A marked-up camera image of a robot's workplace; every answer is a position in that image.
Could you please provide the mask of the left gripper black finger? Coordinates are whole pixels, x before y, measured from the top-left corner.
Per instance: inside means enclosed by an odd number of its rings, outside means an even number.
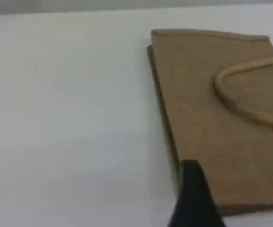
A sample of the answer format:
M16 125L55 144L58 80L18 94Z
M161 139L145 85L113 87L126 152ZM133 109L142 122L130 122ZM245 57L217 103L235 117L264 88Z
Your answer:
M197 160L180 163L181 185L169 227L224 227L208 182Z

